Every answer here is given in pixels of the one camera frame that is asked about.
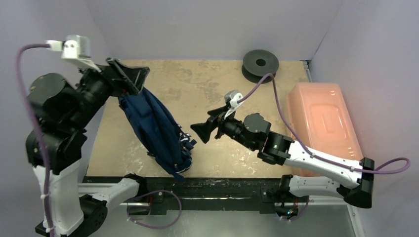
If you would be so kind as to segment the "navy blue student backpack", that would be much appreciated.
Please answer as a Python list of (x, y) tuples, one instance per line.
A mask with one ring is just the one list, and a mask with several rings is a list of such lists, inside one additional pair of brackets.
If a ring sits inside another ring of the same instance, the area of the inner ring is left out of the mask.
[(182, 130), (167, 107), (148, 89), (139, 95), (118, 98), (135, 135), (147, 154), (176, 181), (192, 166), (192, 150), (197, 141)]

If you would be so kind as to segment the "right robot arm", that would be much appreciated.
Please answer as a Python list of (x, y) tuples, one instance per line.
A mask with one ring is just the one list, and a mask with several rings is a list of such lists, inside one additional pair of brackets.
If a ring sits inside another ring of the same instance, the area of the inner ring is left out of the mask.
[(216, 130), (216, 139), (230, 137), (271, 165), (285, 165), (313, 171), (318, 177), (284, 175), (277, 188), (280, 199), (293, 197), (330, 196), (343, 199), (347, 204), (369, 209), (372, 207), (374, 187), (374, 161), (339, 158), (313, 148), (289, 136), (271, 131), (271, 123), (259, 113), (247, 115), (243, 121), (228, 114), (226, 107), (208, 111), (204, 123), (192, 124), (191, 129), (207, 143)]

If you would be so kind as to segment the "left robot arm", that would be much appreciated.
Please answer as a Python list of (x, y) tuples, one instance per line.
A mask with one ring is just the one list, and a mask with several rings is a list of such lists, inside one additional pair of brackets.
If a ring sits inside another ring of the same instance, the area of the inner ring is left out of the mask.
[(37, 234), (87, 237), (103, 225), (110, 210), (130, 198), (146, 199), (146, 179), (135, 174), (95, 194), (80, 195), (78, 170), (87, 124), (109, 97), (138, 95), (149, 72), (148, 67), (129, 67), (108, 58), (97, 70), (82, 69), (76, 86), (58, 73), (32, 83), (28, 100), (38, 129), (28, 135), (26, 151), (45, 207)]

